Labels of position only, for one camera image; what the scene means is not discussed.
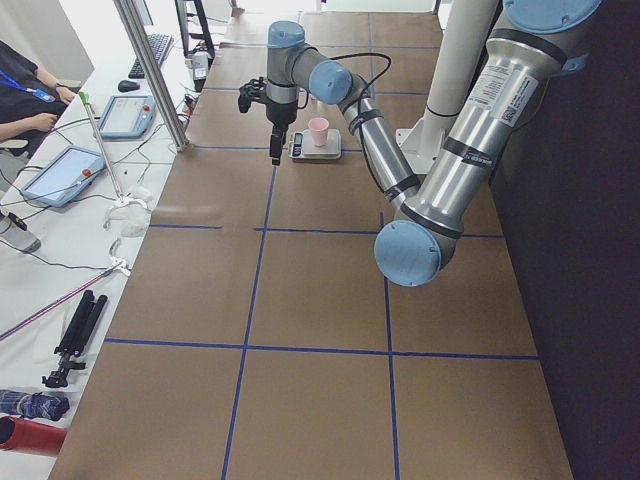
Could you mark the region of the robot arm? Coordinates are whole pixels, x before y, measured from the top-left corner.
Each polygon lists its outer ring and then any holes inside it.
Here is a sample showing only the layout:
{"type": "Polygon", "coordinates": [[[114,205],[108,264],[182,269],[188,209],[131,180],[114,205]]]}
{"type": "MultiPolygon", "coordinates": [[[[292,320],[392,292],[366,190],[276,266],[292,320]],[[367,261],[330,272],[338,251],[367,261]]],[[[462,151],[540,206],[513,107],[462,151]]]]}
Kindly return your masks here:
{"type": "Polygon", "coordinates": [[[361,76],[310,45],[300,24],[274,22],[256,94],[273,126],[271,159],[281,158],[300,90],[337,106],[396,211],[376,238],[376,263],[398,285],[426,284],[451,260],[463,214],[534,94],[577,69],[576,48],[598,9],[596,1],[454,2],[413,130],[416,153],[396,139],[361,76]]]}

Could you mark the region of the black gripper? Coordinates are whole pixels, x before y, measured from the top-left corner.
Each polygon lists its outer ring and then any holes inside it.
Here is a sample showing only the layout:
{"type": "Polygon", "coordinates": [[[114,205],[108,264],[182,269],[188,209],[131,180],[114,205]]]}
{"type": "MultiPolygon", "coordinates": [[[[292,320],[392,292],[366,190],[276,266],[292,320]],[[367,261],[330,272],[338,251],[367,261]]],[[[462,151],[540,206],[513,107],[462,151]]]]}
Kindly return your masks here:
{"type": "Polygon", "coordinates": [[[296,101],[279,103],[267,97],[266,115],[273,125],[270,136],[269,157],[273,165],[279,165],[283,149],[283,134],[296,121],[296,101]]]}

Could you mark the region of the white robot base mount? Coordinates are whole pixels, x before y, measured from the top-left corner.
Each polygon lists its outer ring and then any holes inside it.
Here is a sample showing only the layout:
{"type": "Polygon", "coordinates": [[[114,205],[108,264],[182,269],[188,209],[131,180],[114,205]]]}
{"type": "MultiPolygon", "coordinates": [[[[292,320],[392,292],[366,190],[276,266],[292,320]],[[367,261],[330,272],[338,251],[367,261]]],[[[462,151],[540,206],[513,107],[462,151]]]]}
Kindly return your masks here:
{"type": "Polygon", "coordinates": [[[424,114],[412,128],[396,131],[397,143],[417,174],[429,172],[461,113],[498,4],[498,0],[450,3],[424,114]]]}

